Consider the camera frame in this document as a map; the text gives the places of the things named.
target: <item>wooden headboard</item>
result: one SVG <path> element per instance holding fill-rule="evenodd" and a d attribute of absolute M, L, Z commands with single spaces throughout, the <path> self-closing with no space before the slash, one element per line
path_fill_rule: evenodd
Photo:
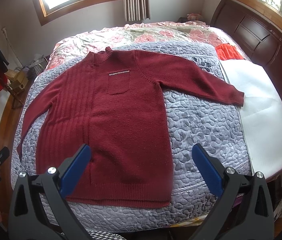
<path fill-rule="evenodd" d="M 211 26 L 225 31 L 253 63 L 264 68 L 282 100 L 282 32 L 233 0 L 221 0 Z"/>

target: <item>curtain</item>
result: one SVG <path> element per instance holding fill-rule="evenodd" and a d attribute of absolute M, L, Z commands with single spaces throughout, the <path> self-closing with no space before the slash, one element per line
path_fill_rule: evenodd
<path fill-rule="evenodd" d="M 140 21 L 150 18 L 149 0 L 123 0 L 125 20 Z"/>

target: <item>red cloth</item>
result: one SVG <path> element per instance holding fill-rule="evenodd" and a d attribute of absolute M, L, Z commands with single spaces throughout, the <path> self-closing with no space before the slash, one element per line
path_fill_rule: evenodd
<path fill-rule="evenodd" d="M 220 60 L 244 59 L 237 49 L 230 44 L 221 44 L 216 47 L 216 51 Z"/>
<path fill-rule="evenodd" d="M 70 201 L 144 208 L 170 203 L 173 164 L 162 89 L 243 105 L 244 93 L 181 57 L 140 50 L 90 52 L 52 81 L 25 112 L 21 142 L 49 110 L 36 148 L 37 173 L 82 143 L 92 159 Z"/>

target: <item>sweater sleeve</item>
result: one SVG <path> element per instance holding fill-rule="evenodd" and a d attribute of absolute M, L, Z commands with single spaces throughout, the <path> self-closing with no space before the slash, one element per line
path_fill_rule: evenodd
<path fill-rule="evenodd" d="M 21 158 L 22 143 L 33 122 L 43 113 L 50 109 L 56 100 L 62 84 L 66 82 L 67 71 L 48 84 L 28 106 L 25 111 L 22 125 L 21 141 L 17 146 L 17 152 Z"/>
<path fill-rule="evenodd" d="M 161 87 L 226 105 L 243 106 L 244 93 L 182 57 L 135 51 L 140 70 Z"/>

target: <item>gray quilt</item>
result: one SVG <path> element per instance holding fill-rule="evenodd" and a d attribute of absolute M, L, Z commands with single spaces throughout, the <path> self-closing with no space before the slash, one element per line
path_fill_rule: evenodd
<path fill-rule="evenodd" d="M 216 51 L 209 44 L 147 42 L 116 49 L 142 49 L 184 57 L 197 63 L 204 71 L 224 80 Z M 47 84 L 82 59 L 83 57 L 79 57 L 43 72 L 32 85 L 14 139 L 11 166 L 13 187 L 20 171 L 25 170 L 30 175 L 36 174 L 36 142 L 47 114 L 38 117 L 27 133 L 22 144 L 23 155 L 20 161 L 16 147 L 20 143 L 23 116 L 28 105 Z M 191 158 L 191 149 L 195 143 L 201 143 L 207 152 L 217 157 L 224 166 L 231 166 L 241 174 L 251 173 L 249 155 L 235 106 L 209 102 L 172 90 L 166 90 L 163 94 L 174 164 L 171 203 L 159 209 L 136 209 L 69 202 L 72 211 L 87 230 L 127 232 L 160 228 L 209 212 L 215 198 L 209 193 Z M 42 202 L 49 219 L 56 224 L 43 196 Z"/>

